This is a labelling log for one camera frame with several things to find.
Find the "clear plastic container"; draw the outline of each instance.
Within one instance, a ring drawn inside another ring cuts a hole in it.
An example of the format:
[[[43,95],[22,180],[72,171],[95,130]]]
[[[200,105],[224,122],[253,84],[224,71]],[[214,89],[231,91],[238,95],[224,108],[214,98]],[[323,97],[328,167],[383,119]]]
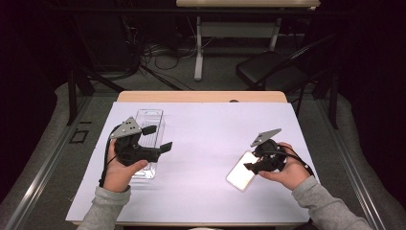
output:
[[[156,132],[149,135],[141,135],[138,142],[142,147],[157,148],[162,145],[164,136],[165,120],[164,110],[162,109],[140,109],[137,112],[135,121],[140,127],[156,126]],[[136,172],[133,179],[152,179],[155,177],[156,168],[158,163],[149,162],[148,165]]]

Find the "black cable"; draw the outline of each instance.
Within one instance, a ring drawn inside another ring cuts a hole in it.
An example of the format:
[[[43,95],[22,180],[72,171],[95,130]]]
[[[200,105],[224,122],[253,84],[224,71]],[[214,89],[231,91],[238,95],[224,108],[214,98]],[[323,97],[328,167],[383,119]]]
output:
[[[126,71],[125,73],[123,73],[122,75],[119,76],[114,76],[114,77],[105,77],[106,79],[109,79],[110,81],[117,81],[117,80],[122,80],[122,79],[126,79],[128,77],[131,77],[132,75],[134,75],[135,73],[137,73],[138,71],[138,67],[134,68],[134,69],[129,69],[128,71]]]
[[[155,74],[152,70],[148,69],[146,66],[141,65],[140,66],[142,69],[146,70],[147,72],[149,72],[155,79],[157,79],[158,81],[166,84],[167,86],[169,86],[170,88],[174,89],[174,90],[182,90],[181,88],[179,88],[178,86],[172,84],[171,82],[169,82],[168,80],[160,77],[159,75]]]
[[[146,71],[147,71],[148,73],[150,73],[154,78],[156,78],[157,80],[163,82],[164,84],[166,84],[167,86],[171,87],[171,88],[174,89],[174,90],[183,90],[183,89],[179,88],[178,86],[174,85],[173,83],[171,83],[170,81],[164,79],[163,77],[159,76],[158,74],[163,75],[163,76],[166,76],[166,77],[168,77],[168,78],[172,78],[173,80],[178,81],[180,84],[184,85],[184,86],[187,87],[188,89],[194,90],[194,89],[190,88],[190,87],[187,86],[185,83],[183,83],[182,81],[178,80],[178,79],[175,78],[175,77],[172,77],[172,76],[169,76],[169,75],[166,75],[166,74],[163,74],[163,73],[159,73],[159,72],[153,71],[153,70],[147,68],[147,67],[144,66],[144,65],[141,65],[140,68],[146,70]]]
[[[183,50],[186,50],[186,52],[185,52],[185,54],[181,54],[180,57],[181,58],[189,58],[189,57],[191,57],[196,52],[196,44],[195,43],[196,43],[196,41],[194,39],[189,48],[183,49]]]
[[[308,164],[306,164],[306,162],[304,160],[302,160],[302,158],[299,157],[299,155],[292,148],[289,148],[289,147],[286,147],[286,148],[292,150],[296,155],[290,154],[290,153],[287,153],[287,152],[282,152],[282,151],[270,151],[270,150],[254,151],[253,153],[256,153],[256,152],[257,153],[272,153],[272,154],[284,155],[286,157],[292,157],[293,159],[299,161],[304,166],[304,168],[308,171],[308,173],[310,175],[314,175],[314,172],[310,168],[310,166]]]
[[[160,70],[170,70],[170,69],[175,68],[175,67],[179,64],[179,56],[178,56],[177,54],[175,54],[175,58],[176,58],[175,64],[172,65],[171,67],[168,67],[168,68],[162,68],[162,67],[159,67],[159,66],[158,66],[158,63],[157,63],[158,57],[159,57],[159,56],[156,56],[156,57],[155,57],[154,64],[155,64],[155,66],[156,66],[158,69],[160,69]]]
[[[152,55],[152,50],[151,50],[150,45],[146,45],[146,49],[147,49],[147,51],[144,51],[142,57],[144,57],[144,63],[148,64],[152,60],[153,55]]]
[[[119,128],[119,126],[120,125],[118,125],[118,126],[115,126],[114,128],[113,128],[113,130],[110,132],[110,135],[111,135],[111,133],[113,133],[117,128]],[[109,148],[109,146],[110,146],[110,135],[108,135],[108,138],[107,138],[107,144],[106,144],[106,146],[105,146],[105,152],[104,152],[104,166],[103,166],[103,169],[102,169],[102,173],[101,173],[101,179],[99,180],[99,187],[102,187],[103,185],[104,185],[104,180],[105,180],[105,175],[107,174],[107,166],[108,166],[108,164],[110,164],[110,162],[112,161],[112,160],[114,160],[116,157],[117,157],[117,155],[115,155],[112,159],[110,159],[108,162],[107,162],[107,159],[108,159],[108,148]]]

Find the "hand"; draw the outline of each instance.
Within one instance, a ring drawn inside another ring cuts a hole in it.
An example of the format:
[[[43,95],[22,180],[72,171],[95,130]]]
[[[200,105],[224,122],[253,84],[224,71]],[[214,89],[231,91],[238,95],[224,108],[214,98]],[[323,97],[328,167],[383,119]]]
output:
[[[289,144],[280,142],[279,145],[282,147],[287,147],[284,148],[286,153],[296,155],[292,150],[289,149],[292,149],[292,146]],[[296,187],[310,177],[310,174],[305,167],[298,160],[292,157],[287,157],[286,165],[281,172],[261,171],[259,172],[259,175],[269,180],[278,181],[289,190],[296,189]]]
[[[116,156],[116,152],[114,151],[115,143],[115,139],[111,140],[110,146],[108,147],[107,162]],[[146,160],[140,160],[130,166],[125,166],[120,163],[117,158],[114,158],[107,166],[103,187],[114,193],[123,192],[128,186],[131,176],[143,169],[147,164],[148,162]]]

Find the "forearm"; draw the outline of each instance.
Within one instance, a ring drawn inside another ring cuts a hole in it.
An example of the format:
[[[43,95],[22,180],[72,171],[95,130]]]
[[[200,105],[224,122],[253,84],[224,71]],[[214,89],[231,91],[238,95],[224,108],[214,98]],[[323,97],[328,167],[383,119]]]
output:
[[[122,193],[113,193],[97,187],[92,207],[87,212],[78,230],[114,229],[117,217],[129,201],[130,193],[129,186]]]
[[[368,223],[353,214],[343,200],[333,197],[314,176],[310,176],[292,195],[308,209],[320,229],[371,229]]]

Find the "phone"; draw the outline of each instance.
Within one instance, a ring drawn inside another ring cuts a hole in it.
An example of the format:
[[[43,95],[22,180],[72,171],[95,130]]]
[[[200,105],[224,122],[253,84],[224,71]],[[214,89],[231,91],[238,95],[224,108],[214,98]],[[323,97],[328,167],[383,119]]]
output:
[[[252,171],[245,168],[245,163],[256,163],[258,158],[251,152],[246,151],[241,158],[239,158],[237,164],[228,173],[226,179],[234,187],[238,188],[240,191],[244,192],[251,180],[254,178],[255,174]]]

